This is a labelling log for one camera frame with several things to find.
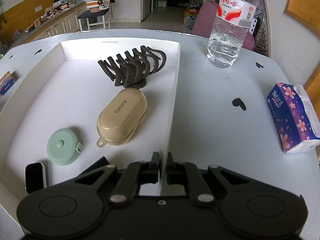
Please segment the beige Kinyo case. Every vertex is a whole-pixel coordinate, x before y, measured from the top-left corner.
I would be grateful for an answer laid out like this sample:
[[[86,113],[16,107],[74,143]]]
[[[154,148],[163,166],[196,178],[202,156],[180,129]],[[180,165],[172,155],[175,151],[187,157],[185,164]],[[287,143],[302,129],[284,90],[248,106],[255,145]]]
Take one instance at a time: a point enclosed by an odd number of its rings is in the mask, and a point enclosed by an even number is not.
[[[148,103],[138,89],[126,88],[100,113],[97,119],[97,146],[127,143],[146,116]]]

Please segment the mint green round tape measure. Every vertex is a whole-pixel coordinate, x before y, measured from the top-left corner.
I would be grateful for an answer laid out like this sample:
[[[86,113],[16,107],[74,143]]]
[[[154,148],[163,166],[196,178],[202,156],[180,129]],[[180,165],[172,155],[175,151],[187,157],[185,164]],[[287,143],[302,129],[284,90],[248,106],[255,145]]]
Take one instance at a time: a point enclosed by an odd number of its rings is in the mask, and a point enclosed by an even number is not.
[[[77,135],[68,128],[54,132],[47,143],[48,158],[60,166],[74,162],[83,149]]]

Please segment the white cardboard tray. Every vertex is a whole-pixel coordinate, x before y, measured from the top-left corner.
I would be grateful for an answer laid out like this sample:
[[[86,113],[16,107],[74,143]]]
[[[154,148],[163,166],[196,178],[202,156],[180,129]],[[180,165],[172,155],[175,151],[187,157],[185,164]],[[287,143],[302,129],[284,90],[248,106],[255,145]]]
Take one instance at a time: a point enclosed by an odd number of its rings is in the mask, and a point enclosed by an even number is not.
[[[120,88],[106,76],[99,60],[141,46],[167,55],[164,68],[147,78],[142,89],[148,102],[146,117],[124,145],[97,146],[97,119]],[[148,38],[86,38],[40,40],[11,49],[1,59],[1,73],[18,77],[1,99],[1,207],[16,218],[25,196],[24,170],[34,162],[46,166],[54,185],[71,179],[100,157],[119,168],[148,160],[153,152],[167,155],[180,66],[180,44]],[[72,129],[83,150],[70,165],[52,163],[47,155],[50,136]]]

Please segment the dark brown wavy hair claw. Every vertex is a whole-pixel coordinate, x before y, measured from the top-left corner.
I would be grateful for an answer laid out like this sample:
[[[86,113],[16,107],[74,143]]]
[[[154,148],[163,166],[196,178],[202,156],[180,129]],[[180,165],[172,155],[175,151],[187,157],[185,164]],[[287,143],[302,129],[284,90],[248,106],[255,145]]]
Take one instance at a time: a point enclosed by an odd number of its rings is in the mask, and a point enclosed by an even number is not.
[[[115,87],[141,89],[146,86],[148,76],[161,71],[167,61],[165,52],[141,46],[125,51],[125,56],[116,55],[116,59],[108,57],[98,64],[103,72],[114,83]]]

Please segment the smartwatch with black screen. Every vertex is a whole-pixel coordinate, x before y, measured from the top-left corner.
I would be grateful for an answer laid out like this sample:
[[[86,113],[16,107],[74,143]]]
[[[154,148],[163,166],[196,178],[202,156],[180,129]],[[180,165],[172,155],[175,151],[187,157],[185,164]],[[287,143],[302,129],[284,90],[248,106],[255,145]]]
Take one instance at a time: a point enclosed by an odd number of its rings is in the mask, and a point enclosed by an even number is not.
[[[47,187],[46,167],[42,162],[28,164],[25,167],[24,175],[27,194]]]

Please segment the colourful card box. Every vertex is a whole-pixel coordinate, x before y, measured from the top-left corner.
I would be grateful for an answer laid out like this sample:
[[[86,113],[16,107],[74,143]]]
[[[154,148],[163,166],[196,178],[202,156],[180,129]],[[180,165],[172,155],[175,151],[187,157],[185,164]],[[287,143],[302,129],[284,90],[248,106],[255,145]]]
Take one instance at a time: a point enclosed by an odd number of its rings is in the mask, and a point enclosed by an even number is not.
[[[6,74],[1,78],[0,81],[0,95],[4,96],[8,90],[15,84],[16,80],[14,79],[11,72],[6,72]]]

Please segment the purple tissue pack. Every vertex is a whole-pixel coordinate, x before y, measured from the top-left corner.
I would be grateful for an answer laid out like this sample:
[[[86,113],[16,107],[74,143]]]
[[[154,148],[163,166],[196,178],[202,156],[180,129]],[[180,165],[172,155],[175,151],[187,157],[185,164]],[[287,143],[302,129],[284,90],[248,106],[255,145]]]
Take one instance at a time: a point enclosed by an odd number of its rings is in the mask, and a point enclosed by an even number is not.
[[[319,146],[319,119],[303,86],[278,82],[267,102],[285,153],[309,152]]]

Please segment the small dark stool table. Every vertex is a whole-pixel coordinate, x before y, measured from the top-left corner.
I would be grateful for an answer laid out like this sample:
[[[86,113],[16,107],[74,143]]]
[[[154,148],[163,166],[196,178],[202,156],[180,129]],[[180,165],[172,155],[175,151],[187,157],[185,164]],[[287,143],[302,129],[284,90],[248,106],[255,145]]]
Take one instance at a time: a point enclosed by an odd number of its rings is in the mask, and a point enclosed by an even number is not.
[[[82,28],[82,20],[86,21],[86,25],[87,25],[87,30],[90,30],[91,27],[93,26],[97,26],[97,25],[102,25],[103,29],[105,30],[106,27],[108,27],[108,29],[111,28],[111,18],[110,18],[110,14],[111,14],[111,10],[110,8],[101,10],[99,12],[90,12],[89,10],[83,12],[82,14],[80,14],[77,19],[79,22],[79,28],[81,31],[83,31]],[[92,18],[98,18],[101,17],[102,21],[101,22],[95,22],[95,23],[90,23],[89,20]]]

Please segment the white cabinet counter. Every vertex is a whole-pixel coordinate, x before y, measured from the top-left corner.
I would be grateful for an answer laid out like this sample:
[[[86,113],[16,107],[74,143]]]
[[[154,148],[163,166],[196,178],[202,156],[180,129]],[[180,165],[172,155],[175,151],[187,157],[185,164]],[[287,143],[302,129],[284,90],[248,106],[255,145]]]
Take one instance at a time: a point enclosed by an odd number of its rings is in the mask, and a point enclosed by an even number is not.
[[[43,38],[53,37],[55,35],[74,33],[81,29],[78,16],[87,10],[85,2],[71,7],[55,17],[47,20],[40,27],[35,28],[29,33],[22,34],[9,47],[28,43],[31,41],[41,40]]]

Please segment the pink pot on stool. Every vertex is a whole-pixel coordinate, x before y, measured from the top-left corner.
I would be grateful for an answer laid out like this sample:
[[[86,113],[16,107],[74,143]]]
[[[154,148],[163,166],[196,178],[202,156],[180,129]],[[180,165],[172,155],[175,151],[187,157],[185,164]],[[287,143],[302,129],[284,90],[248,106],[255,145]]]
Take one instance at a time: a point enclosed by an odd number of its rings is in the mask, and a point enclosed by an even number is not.
[[[100,5],[97,0],[91,0],[86,3],[86,7],[90,13],[96,13],[100,11]]]

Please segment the clear water bottle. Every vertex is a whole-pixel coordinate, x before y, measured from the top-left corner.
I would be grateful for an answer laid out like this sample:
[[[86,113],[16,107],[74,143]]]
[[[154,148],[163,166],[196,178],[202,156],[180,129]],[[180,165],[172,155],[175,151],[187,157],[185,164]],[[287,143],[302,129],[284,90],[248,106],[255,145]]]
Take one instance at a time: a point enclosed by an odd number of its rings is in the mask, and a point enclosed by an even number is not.
[[[227,27],[219,30],[214,23],[207,45],[207,59],[214,66],[228,69],[236,61],[258,5],[259,0],[219,0],[215,20],[226,21]]]

